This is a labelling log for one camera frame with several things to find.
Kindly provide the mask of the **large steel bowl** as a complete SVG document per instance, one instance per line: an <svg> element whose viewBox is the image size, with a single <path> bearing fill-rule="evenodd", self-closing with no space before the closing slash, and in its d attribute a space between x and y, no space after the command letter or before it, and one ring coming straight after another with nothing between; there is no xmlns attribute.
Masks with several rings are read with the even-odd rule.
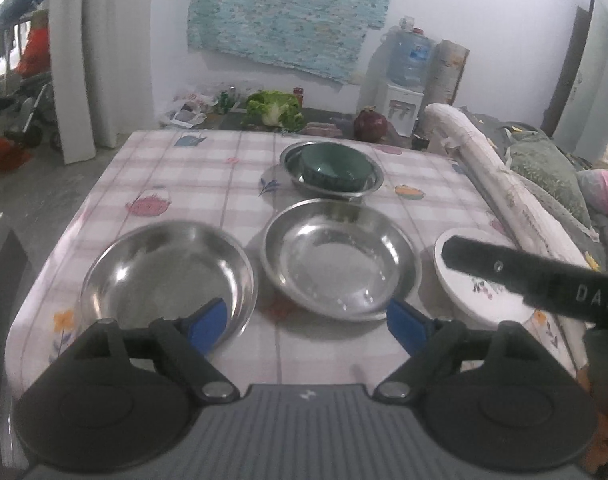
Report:
<svg viewBox="0 0 608 480"><path fill-rule="evenodd" d="M220 298L226 306L221 346L244 331L257 297L256 272L238 240L203 222L168 220L107 247L83 280L78 307L85 325L113 318L139 328L156 318L184 318Z"/></svg>

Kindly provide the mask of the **green ceramic bowl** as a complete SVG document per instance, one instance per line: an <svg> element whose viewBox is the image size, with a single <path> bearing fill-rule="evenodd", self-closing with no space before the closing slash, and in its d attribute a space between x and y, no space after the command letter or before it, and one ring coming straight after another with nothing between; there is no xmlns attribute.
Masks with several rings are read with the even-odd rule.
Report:
<svg viewBox="0 0 608 480"><path fill-rule="evenodd" d="M358 192L372 174L371 162L362 152L331 142L307 145L300 163L307 184L336 192Z"/></svg>

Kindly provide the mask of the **white floral ceramic plate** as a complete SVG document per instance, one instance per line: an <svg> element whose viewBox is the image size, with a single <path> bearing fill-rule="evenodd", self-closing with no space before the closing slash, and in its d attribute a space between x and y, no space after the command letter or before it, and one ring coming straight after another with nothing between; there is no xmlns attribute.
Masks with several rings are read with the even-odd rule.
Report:
<svg viewBox="0 0 608 480"><path fill-rule="evenodd" d="M479 242L514 247L505 235L490 233L475 228L453 228L443 232L434 244L433 258L438 280L446 294L456 306L486 326L495 328L502 321L524 324L534 313L521 296L510 292L504 286L485 281L477 276L449 269L442 257L444 244L453 236L461 236Z"/></svg>

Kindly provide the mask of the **white rolled bedding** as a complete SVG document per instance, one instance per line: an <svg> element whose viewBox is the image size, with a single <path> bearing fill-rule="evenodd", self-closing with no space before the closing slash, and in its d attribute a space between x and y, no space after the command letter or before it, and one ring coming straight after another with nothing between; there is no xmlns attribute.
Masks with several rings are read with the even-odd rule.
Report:
<svg viewBox="0 0 608 480"><path fill-rule="evenodd" d="M509 169L473 120L446 104L428 105L424 119L430 147L460 162L497 214L492 233L505 235L530 254L608 270L608 251L598 233L540 186ZM568 372L574 374L587 364L584 323L534 309L524 326Z"/></svg>

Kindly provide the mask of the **plaid teapot tablecloth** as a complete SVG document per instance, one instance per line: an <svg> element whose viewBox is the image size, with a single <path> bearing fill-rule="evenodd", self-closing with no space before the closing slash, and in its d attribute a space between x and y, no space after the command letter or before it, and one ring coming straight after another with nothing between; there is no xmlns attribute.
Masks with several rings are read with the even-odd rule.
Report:
<svg viewBox="0 0 608 480"><path fill-rule="evenodd" d="M83 331L84 277L120 236L165 220L200 221L231 235L260 266L269 223L301 199L279 162L293 143L270 133L134 133L74 214L11 326L5 368L13 393L24 393ZM422 265L408 301L436 318L456 318L460 310L435 273L435 242L453 228L510 240L507 221L456 159L401 148L368 154L384 181L366 204L403 230ZM384 323L322 318L292 304L266 276L258 282L254 315L213 356L240 387L374 386L405 361Z"/></svg>

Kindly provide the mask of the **dark red round vegetable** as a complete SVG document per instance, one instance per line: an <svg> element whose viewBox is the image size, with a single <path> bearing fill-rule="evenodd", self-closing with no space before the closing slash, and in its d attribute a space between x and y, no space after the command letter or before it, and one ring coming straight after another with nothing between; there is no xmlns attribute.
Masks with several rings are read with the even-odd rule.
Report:
<svg viewBox="0 0 608 480"><path fill-rule="evenodd" d="M379 143L388 133L389 122L372 107L363 108L353 122L356 140Z"/></svg>

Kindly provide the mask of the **white plastic bags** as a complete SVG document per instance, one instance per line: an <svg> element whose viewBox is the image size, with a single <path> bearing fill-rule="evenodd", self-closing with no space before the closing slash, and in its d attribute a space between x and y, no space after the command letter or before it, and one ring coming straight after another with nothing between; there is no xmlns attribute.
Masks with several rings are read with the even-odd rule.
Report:
<svg viewBox="0 0 608 480"><path fill-rule="evenodd" d="M239 96L234 91L234 87L223 91L227 91L229 94L230 110L232 110L238 104ZM197 128L197 126L204 124L211 114L220 115L217 106L220 92L184 93L167 104L167 107L159 114L158 123L163 127Z"/></svg>

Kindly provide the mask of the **white water dispenser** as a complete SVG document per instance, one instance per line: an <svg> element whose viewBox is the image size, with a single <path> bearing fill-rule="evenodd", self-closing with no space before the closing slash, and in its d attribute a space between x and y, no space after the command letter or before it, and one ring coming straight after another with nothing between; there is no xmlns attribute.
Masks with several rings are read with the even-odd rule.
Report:
<svg viewBox="0 0 608 480"><path fill-rule="evenodd" d="M423 92L385 80L379 84L376 110L393 125L400 136L410 138L416 128Z"/></svg>

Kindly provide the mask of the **green bottle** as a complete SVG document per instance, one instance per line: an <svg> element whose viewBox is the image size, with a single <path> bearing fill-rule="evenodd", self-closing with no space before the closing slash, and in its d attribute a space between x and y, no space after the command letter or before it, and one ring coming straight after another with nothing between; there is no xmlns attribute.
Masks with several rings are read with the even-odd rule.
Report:
<svg viewBox="0 0 608 480"><path fill-rule="evenodd" d="M225 115L228 113L228 110L230 110L230 97L227 91L219 93L217 106L219 114Z"/></svg>

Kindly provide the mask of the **green leafy cabbage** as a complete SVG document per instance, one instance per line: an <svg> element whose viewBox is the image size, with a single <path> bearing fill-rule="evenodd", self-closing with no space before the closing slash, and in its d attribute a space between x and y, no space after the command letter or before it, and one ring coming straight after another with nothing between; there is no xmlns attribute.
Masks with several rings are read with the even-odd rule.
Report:
<svg viewBox="0 0 608 480"><path fill-rule="evenodd" d="M304 127L304 116L302 106L293 94L262 90L251 94L246 100L243 123L298 132Z"/></svg>

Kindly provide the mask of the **red jar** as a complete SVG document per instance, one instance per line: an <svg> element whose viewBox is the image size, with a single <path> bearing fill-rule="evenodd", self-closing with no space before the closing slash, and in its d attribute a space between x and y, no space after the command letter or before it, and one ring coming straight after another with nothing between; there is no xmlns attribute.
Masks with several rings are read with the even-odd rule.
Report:
<svg viewBox="0 0 608 480"><path fill-rule="evenodd" d="M301 87L294 87L292 93L295 96L295 99L298 100L298 104L303 106L304 90Z"/></svg>

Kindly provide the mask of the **grey stroller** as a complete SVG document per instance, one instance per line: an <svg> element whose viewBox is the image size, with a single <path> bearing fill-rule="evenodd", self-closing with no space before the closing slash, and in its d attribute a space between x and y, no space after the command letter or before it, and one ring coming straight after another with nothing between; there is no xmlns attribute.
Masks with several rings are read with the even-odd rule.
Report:
<svg viewBox="0 0 608 480"><path fill-rule="evenodd" d="M62 152L50 72L23 79L16 90L0 96L0 126L2 136L22 148L38 148L48 136L50 148Z"/></svg>

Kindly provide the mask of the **blue water bottle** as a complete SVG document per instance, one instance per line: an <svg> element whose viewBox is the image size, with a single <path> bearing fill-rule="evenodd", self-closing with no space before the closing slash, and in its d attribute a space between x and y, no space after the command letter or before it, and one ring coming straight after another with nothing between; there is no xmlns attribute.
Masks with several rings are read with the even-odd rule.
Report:
<svg viewBox="0 0 608 480"><path fill-rule="evenodd" d="M426 72L431 61L434 42L422 29L396 33L386 76L393 84L418 89L426 85Z"/></svg>

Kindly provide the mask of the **white curtain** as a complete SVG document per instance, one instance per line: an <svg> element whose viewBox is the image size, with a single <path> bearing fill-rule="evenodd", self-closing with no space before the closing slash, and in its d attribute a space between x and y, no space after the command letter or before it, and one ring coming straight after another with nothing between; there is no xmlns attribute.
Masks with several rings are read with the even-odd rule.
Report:
<svg viewBox="0 0 608 480"><path fill-rule="evenodd" d="M48 0L54 102L68 164L155 125L152 0Z"/></svg>

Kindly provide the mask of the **turquoise wall cloth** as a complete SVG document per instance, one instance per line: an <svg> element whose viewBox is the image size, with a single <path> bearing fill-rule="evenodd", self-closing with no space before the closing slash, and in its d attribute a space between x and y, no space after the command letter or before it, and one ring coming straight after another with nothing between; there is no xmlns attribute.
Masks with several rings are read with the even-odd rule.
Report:
<svg viewBox="0 0 608 480"><path fill-rule="evenodd" d="M298 70L338 84L352 79L368 30L390 0L190 0L187 44Z"/></svg>

